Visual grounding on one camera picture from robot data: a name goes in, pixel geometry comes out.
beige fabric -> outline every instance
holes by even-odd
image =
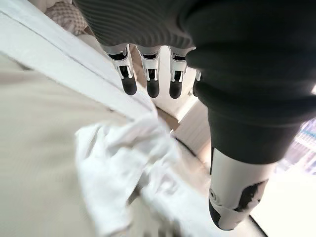
[[[48,8],[54,6],[54,4],[59,1],[72,3],[72,0],[28,0],[28,1],[34,6],[36,6],[41,12],[46,12]]]
[[[83,34],[88,26],[79,9],[71,3],[57,2],[46,10],[45,15],[75,36]]]
[[[0,236],[95,236],[81,198],[74,133],[126,119],[0,56]]]

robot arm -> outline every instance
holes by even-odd
[[[260,202],[274,166],[300,125],[316,116],[316,4],[294,1],[75,0],[125,92],[136,93],[128,44],[142,56],[151,97],[159,93],[159,48],[170,47],[170,96],[186,66],[208,107],[209,210],[231,230]]]

white towel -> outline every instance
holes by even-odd
[[[91,125],[76,137],[82,195],[100,236],[131,224],[126,205],[136,186],[153,210],[178,224],[183,236],[214,233],[207,199],[170,168],[181,157],[168,127],[156,116],[123,127]]]

black fingertip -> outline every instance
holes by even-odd
[[[147,92],[152,98],[156,98],[159,95],[159,80],[147,81]]]
[[[177,80],[175,82],[170,81],[169,94],[171,98],[173,99],[179,98],[181,95],[181,90],[182,90],[182,82],[179,82]]]
[[[135,77],[122,79],[123,89],[126,94],[134,95],[137,91]]]

robotic finger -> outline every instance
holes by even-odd
[[[137,90],[132,57],[129,51],[129,44],[115,46],[102,46],[110,57],[119,77],[122,80],[123,89],[128,95],[134,95]]]
[[[194,48],[180,49],[170,47],[170,88],[171,98],[177,99],[181,95],[183,76],[187,70],[187,53]]]
[[[147,80],[147,92],[152,98],[159,95],[159,65],[160,65],[160,46],[142,47],[137,46],[141,55],[145,78]]]

